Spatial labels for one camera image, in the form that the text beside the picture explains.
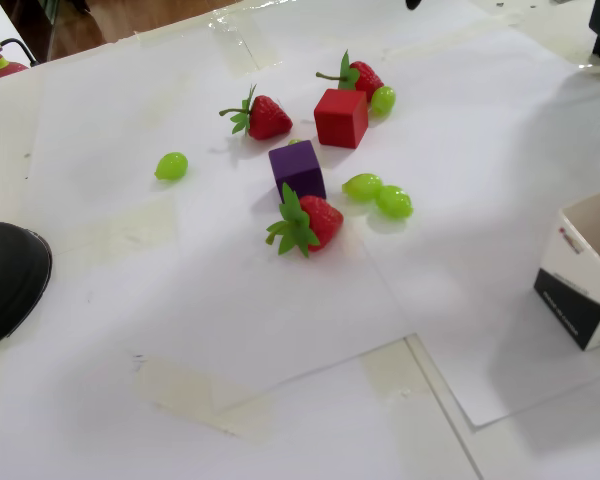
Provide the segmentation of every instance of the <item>black cable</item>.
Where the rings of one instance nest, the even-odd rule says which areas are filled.
[[[24,43],[22,43],[17,38],[7,38],[6,40],[1,41],[0,45],[2,45],[4,47],[5,45],[8,45],[8,44],[14,43],[14,42],[17,43],[18,45],[20,45],[20,48],[22,48],[22,50],[27,55],[27,57],[29,57],[29,61],[31,62],[32,67],[35,67],[36,65],[40,65],[40,62],[36,61],[36,59],[33,58],[33,55],[31,55],[31,52],[29,52],[29,49],[24,45]]]

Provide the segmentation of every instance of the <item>white box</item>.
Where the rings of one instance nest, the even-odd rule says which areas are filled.
[[[580,348],[600,346],[600,194],[560,211],[534,288]]]

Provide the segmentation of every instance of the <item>wooden block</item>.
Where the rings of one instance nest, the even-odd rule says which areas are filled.
[[[369,125],[367,98],[358,90],[328,89],[313,115],[323,145],[356,148]]]
[[[298,194],[298,198],[305,195],[327,198],[318,157],[309,140],[271,150],[269,160],[280,198],[284,183]]]

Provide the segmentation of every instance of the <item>grape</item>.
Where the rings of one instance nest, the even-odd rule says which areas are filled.
[[[189,162],[187,157],[178,152],[167,153],[156,168],[158,180],[178,180],[187,173]]]
[[[382,189],[382,180],[371,173],[361,173],[342,185],[342,191],[357,202],[376,198]]]
[[[413,206],[409,195],[400,187],[387,185],[376,197],[378,208],[382,213],[392,218],[407,218],[413,213]]]
[[[396,103],[396,92],[391,87],[380,87],[371,97],[371,109],[377,115],[387,115]]]

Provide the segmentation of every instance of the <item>red strawberry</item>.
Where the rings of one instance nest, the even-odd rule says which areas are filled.
[[[278,255],[298,247],[305,257],[309,252],[324,248],[342,226],[342,214],[324,199],[305,195],[298,200],[296,192],[286,183],[282,184],[280,214],[284,220],[269,225],[267,244],[273,245],[281,235]]]
[[[327,203],[324,198],[305,195],[300,199],[300,207],[309,214],[309,228],[316,234],[320,245],[309,245],[310,252],[323,249],[338,233],[344,217]]]
[[[291,119],[278,104],[264,95],[256,97],[253,101],[249,122],[249,135],[256,140],[287,133],[293,126]]]
[[[353,62],[351,68],[356,68],[360,72],[360,78],[356,82],[356,90],[366,92],[367,102],[371,103],[371,97],[377,89],[384,87],[384,83],[373,69],[364,62]]]
[[[251,105],[255,88],[255,85],[251,87],[249,97],[242,101],[242,108],[229,108],[220,112],[220,116],[237,112],[237,115],[231,117],[231,121],[236,124],[232,133],[244,129],[256,140],[265,140],[291,130],[293,122],[269,97],[260,95],[253,100],[253,106]]]
[[[369,65],[364,62],[353,62],[349,65],[349,51],[344,52],[340,62],[340,75],[331,77],[317,72],[316,77],[326,78],[327,80],[338,80],[339,90],[359,90],[367,94],[367,103],[371,103],[371,97],[377,89],[384,87]]]

